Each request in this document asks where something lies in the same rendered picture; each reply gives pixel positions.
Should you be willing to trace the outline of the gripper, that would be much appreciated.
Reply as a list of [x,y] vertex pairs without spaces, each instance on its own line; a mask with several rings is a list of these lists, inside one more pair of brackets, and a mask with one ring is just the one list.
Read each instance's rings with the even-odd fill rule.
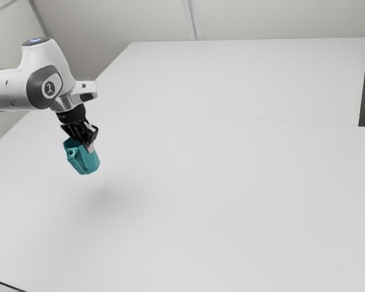
[[[69,111],[55,113],[61,129],[73,140],[81,143],[88,153],[94,151],[93,143],[97,138],[99,128],[88,122],[84,104],[78,105]],[[78,123],[83,123],[84,132]]]

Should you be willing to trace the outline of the teal faceted mug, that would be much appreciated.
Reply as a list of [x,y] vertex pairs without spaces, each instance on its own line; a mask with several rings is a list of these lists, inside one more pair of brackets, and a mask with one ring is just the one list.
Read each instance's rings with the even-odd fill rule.
[[99,169],[100,159],[93,145],[87,148],[78,141],[68,138],[63,142],[63,147],[66,160],[80,175],[90,175]]

